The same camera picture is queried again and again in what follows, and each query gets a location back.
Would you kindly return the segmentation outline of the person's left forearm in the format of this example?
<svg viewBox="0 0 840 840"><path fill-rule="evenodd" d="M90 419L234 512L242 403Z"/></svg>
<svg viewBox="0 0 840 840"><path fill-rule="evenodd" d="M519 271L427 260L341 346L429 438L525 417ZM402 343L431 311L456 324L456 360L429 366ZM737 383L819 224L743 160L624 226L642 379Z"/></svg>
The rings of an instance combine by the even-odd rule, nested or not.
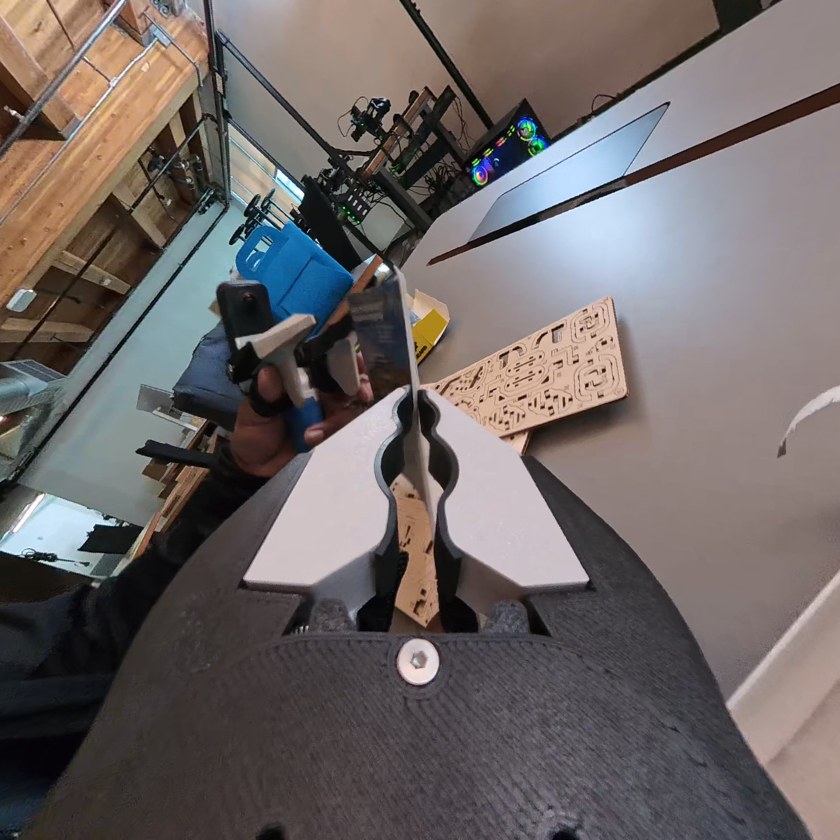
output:
<svg viewBox="0 0 840 840"><path fill-rule="evenodd" d="M263 487L225 458L119 575L1 614L2 763L64 763L87 734L152 607L195 551Z"/></svg>

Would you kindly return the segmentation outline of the small wooden puzzle sheet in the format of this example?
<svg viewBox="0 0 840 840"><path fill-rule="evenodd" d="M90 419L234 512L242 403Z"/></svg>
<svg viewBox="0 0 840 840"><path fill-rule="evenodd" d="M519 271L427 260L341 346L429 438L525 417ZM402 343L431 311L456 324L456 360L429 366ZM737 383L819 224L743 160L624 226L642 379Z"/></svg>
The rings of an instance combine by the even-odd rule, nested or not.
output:
<svg viewBox="0 0 840 840"><path fill-rule="evenodd" d="M614 299L604 297L434 385L499 438L627 397Z"/></svg>

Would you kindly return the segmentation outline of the curled cardboard strip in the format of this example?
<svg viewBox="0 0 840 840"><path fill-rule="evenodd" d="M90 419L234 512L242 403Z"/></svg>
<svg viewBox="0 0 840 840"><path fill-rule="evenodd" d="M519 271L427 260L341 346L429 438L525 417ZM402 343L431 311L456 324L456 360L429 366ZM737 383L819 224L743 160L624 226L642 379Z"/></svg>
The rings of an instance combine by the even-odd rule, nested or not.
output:
<svg viewBox="0 0 840 840"><path fill-rule="evenodd" d="M796 428L804 422L804 420L825 410L831 405L839 404L839 393L840 387L839 385L835 385L815 396L808 403L803 405L803 407L793 416L784 432L777 449L777 458L780 459L785 456L790 437L793 435Z"/></svg>

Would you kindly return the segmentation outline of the computer case with rgb fans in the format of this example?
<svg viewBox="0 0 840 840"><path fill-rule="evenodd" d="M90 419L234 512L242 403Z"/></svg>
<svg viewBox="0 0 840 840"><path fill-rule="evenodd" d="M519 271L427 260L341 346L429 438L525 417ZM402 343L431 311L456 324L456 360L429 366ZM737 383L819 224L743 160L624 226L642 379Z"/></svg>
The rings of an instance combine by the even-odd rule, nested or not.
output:
<svg viewBox="0 0 840 840"><path fill-rule="evenodd" d="M545 151L550 144L549 133L524 98L473 144L464 173L480 190Z"/></svg>

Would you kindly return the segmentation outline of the silver monitor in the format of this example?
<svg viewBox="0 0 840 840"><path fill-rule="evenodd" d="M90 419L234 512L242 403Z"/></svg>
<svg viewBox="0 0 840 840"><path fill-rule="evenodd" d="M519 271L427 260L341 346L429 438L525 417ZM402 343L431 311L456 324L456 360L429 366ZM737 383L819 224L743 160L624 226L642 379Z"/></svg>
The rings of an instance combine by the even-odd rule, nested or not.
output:
<svg viewBox="0 0 840 840"><path fill-rule="evenodd" d="M174 408L173 393L151 385L141 384L136 408L143 413L174 417L179 414Z"/></svg>

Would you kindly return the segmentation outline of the blue fabric chair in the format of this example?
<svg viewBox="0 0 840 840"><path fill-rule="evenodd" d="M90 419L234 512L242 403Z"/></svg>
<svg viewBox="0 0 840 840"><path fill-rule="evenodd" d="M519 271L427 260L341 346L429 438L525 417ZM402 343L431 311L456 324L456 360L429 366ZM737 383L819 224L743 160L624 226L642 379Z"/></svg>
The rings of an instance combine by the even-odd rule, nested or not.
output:
<svg viewBox="0 0 840 840"><path fill-rule="evenodd" d="M218 322L195 347L189 365L172 389L172 404L182 413L205 419L231 433L244 395L228 378L229 356L224 325Z"/></svg>

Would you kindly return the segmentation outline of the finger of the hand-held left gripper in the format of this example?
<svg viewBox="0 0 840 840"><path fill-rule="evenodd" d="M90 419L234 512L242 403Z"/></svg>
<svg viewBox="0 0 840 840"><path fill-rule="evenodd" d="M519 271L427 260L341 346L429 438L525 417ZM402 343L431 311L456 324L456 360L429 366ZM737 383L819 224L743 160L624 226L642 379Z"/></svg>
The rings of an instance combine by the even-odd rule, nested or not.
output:
<svg viewBox="0 0 840 840"><path fill-rule="evenodd" d="M235 350L250 347L261 361L266 361L280 351L294 354L299 343L309 336L316 325L317 320L313 315L296 313L264 332L236 338Z"/></svg>
<svg viewBox="0 0 840 840"><path fill-rule="evenodd" d="M356 344L357 336L348 334L338 339L327 352L328 373L347 396L355 396L361 387Z"/></svg>

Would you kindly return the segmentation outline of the brown wooden table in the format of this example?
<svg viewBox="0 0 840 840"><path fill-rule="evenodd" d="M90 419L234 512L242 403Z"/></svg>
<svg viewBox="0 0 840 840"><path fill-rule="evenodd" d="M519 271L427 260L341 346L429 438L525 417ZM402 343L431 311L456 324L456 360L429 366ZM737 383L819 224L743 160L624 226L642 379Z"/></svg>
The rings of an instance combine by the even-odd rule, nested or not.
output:
<svg viewBox="0 0 840 840"><path fill-rule="evenodd" d="M379 255L372 255L351 271L353 285L350 294L376 287L391 273L391 268Z"/></svg>

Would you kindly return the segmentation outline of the blue felt bag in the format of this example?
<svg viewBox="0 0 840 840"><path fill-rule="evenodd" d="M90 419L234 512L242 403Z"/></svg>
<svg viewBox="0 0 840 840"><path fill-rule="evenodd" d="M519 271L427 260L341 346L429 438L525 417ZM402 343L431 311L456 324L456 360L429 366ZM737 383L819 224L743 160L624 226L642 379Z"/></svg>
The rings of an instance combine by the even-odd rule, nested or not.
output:
<svg viewBox="0 0 840 840"><path fill-rule="evenodd" d="M276 322L309 314L322 329L352 288L348 270L294 224L256 227L240 247L236 269L266 287Z"/></svg>

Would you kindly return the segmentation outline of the black monitor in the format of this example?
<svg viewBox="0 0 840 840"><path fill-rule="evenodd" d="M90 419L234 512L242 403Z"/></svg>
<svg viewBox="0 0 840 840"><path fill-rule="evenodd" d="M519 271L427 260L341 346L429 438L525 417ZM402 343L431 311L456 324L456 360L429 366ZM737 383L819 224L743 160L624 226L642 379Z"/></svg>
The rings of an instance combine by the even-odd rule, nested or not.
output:
<svg viewBox="0 0 840 840"><path fill-rule="evenodd" d="M301 180L303 198L298 212L308 235L342 268L354 270L361 258L339 221L333 205L318 181L310 175Z"/></svg>

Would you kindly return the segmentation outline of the low wooden table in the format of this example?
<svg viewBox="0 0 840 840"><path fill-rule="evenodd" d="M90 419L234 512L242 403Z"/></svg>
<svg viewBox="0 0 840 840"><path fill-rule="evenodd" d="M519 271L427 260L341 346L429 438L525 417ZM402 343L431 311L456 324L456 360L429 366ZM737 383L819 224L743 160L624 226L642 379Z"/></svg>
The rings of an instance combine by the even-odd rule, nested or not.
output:
<svg viewBox="0 0 840 840"><path fill-rule="evenodd" d="M174 459L167 460L170 456L168 450L158 458L138 451L148 459L142 475L160 486L156 497L161 505L138 537L129 554L131 560L148 548L151 538L156 533L167 532L174 526L186 503L207 476L207 464L216 454L219 440L223 436L225 432L218 425L202 421L198 426L185 429L180 444L168 445L169 449L176 450Z"/></svg>

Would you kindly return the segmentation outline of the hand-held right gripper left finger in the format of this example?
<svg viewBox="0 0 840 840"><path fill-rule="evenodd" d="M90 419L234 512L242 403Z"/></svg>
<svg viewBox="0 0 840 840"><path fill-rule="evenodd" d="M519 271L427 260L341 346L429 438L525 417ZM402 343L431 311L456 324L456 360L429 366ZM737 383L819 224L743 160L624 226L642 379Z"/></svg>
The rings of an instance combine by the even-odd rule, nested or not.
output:
<svg viewBox="0 0 840 840"><path fill-rule="evenodd" d="M301 462L243 577L252 592L337 601L362 632L387 633L407 560L393 482L416 430L411 387L397 388Z"/></svg>

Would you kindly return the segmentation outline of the silver air duct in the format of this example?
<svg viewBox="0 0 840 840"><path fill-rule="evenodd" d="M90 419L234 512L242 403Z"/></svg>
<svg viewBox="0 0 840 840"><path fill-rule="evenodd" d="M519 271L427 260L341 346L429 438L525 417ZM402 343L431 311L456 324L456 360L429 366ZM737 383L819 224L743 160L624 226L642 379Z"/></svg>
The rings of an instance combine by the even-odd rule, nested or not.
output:
<svg viewBox="0 0 840 840"><path fill-rule="evenodd" d="M31 408L51 405L61 393L65 377L41 381L32 376L1 379L1 415L9 417Z"/></svg>

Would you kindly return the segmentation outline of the instruction booklet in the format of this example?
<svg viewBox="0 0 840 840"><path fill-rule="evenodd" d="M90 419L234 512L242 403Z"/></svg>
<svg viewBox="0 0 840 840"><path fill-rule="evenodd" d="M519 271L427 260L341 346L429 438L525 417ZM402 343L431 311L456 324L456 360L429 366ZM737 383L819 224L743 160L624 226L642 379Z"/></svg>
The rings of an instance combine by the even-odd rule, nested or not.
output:
<svg viewBox="0 0 840 840"><path fill-rule="evenodd" d="M429 445L418 413L419 376L404 274L394 268L378 286L350 294L348 303L374 399L405 387L411 393L412 427L405 438L403 471L423 500L434 528L442 491L428 470Z"/></svg>

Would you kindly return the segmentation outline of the vent grille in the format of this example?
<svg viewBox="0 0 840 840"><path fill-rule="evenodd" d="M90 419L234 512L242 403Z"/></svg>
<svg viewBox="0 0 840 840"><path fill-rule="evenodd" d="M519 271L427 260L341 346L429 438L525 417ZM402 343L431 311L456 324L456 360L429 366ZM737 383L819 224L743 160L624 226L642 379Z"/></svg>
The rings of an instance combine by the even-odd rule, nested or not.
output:
<svg viewBox="0 0 840 840"><path fill-rule="evenodd" d="M27 387L60 382L66 377L34 360L12 360L1 363L1 378L21 381Z"/></svg>

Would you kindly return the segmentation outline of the flat desk mat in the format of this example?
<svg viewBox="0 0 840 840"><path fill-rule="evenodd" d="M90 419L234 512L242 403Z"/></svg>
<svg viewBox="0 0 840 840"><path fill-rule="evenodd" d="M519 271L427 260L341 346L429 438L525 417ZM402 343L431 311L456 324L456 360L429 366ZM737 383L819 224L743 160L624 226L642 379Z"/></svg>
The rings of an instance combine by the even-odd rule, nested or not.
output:
<svg viewBox="0 0 840 840"><path fill-rule="evenodd" d="M623 177L666 113L660 104L501 194L469 243Z"/></svg>

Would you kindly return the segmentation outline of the black metal workbench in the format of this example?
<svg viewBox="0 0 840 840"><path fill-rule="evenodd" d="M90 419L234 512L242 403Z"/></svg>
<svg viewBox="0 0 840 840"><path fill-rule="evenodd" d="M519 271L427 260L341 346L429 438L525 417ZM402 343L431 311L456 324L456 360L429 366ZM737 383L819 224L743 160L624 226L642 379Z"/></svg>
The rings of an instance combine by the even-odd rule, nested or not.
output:
<svg viewBox="0 0 840 840"><path fill-rule="evenodd" d="M458 103L450 87L438 97L427 87L413 91L396 112L387 98L358 98L338 125L345 140L373 146L334 149L318 175L339 221L358 228L374 207L387 203L410 227L427 231L466 160L461 142L444 125Z"/></svg>

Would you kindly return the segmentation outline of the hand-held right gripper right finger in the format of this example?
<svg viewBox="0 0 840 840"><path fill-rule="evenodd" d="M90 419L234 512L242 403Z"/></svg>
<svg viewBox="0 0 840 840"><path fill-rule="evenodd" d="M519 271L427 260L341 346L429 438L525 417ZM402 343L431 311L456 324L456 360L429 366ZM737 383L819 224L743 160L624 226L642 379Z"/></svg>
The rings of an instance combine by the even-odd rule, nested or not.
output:
<svg viewBox="0 0 840 840"><path fill-rule="evenodd" d="M473 633L499 602L585 589L589 575L523 457L433 391L417 392L417 411L443 629Z"/></svg>

